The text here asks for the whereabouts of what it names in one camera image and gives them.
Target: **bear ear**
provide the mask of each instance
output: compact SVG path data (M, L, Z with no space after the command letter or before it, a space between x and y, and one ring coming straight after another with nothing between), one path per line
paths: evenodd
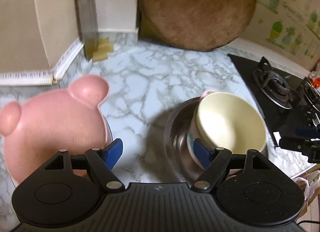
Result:
M98 106L109 94L109 84L98 75L85 75L75 80L69 87L70 93L77 99Z
M0 110L0 134L10 135L16 128L21 117L21 106L17 101L7 103Z

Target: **black cable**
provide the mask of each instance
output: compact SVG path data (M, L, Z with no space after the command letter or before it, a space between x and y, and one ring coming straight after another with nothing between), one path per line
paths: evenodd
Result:
M300 225L301 223L313 223L313 224L320 224L320 221L303 220L303 221L300 221L300 222L298 223L298 225Z

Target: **white logo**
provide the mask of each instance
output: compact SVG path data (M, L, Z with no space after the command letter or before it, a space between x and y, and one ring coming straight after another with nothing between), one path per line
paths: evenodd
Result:
M162 187L162 186L157 186L157 187L155 187L155 189L159 191L159 190L164 189L164 187Z

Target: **pink handle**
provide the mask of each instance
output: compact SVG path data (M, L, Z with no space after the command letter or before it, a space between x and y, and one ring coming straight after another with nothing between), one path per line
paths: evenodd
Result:
M200 97L200 100L202 100L205 96L211 94L211 93L216 93L218 92L218 90L214 90L214 89L209 89L203 92L203 94Z

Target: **floor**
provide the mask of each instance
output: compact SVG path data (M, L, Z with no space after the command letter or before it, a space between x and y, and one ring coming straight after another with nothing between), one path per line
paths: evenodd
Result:
M313 220L313 221L319 221L319 196L318 198L315 198L313 202L310 204L308 211L306 214L304 214L301 218L297 220L297 223L303 220ZM306 231L306 232L319 232L320 231L320 225L319 224L311 224L311 223L302 223L300 226Z

